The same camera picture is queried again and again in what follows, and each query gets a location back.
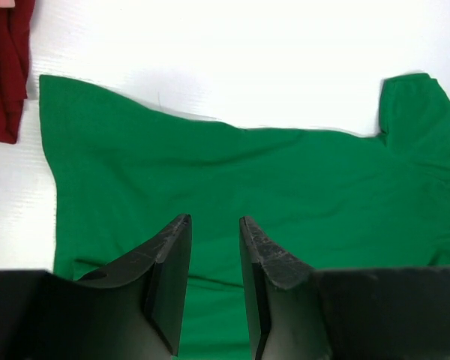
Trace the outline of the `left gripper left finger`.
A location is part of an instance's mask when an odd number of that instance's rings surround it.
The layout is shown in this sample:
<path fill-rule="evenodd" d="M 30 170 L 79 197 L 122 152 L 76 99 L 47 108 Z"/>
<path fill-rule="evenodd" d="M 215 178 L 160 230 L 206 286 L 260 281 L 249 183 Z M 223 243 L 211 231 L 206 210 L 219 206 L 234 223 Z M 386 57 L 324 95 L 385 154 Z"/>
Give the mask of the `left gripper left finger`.
<path fill-rule="evenodd" d="M 0 270 L 0 359 L 177 356 L 191 242 L 191 217 L 181 214 L 78 280 Z"/>

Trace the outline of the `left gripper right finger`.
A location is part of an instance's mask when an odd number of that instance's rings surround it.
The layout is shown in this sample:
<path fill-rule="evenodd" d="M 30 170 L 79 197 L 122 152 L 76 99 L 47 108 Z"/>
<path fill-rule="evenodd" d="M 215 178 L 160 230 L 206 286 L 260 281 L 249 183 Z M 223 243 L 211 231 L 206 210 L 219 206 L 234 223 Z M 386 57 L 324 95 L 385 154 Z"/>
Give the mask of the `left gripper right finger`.
<path fill-rule="evenodd" d="M 253 359 L 450 359 L 450 266 L 318 270 L 239 232 Z"/>

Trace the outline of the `green t-shirt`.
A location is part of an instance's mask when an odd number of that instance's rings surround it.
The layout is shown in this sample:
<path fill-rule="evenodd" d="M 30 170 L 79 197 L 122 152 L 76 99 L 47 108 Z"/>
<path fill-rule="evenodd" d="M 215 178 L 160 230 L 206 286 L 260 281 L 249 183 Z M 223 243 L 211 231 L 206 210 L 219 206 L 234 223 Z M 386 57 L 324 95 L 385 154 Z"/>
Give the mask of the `green t-shirt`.
<path fill-rule="evenodd" d="M 81 278 L 192 217 L 181 359 L 251 356 L 245 215 L 319 269 L 450 266 L 450 100 L 426 73 L 383 82 L 372 137 L 191 121 L 60 76 L 39 88 L 58 276 Z"/>

